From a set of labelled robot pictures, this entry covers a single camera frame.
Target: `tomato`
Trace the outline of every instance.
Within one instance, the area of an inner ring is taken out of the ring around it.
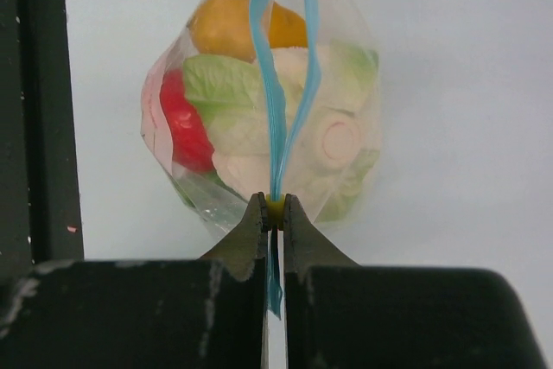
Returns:
[[[173,138],[173,161],[196,173],[214,170],[213,146],[200,115],[186,100],[180,69],[165,74],[159,99]]]

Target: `black metal rail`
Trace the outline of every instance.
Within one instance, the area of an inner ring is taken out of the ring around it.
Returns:
[[[0,0],[0,280],[82,258],[65,0]]]

